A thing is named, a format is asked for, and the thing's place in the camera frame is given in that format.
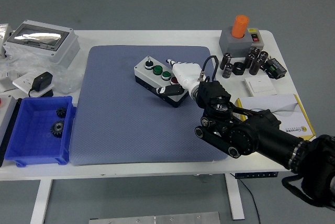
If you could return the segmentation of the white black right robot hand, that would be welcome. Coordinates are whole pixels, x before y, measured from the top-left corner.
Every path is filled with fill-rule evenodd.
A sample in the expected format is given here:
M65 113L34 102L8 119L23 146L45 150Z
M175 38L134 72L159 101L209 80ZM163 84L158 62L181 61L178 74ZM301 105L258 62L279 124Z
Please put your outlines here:
M203 80L204 73L197 63L179 62L167 59L171 65L172 72L176 77L178 84L154 88L154 93L161 96L181 95L188 91L190 97L195 100L200 81Z

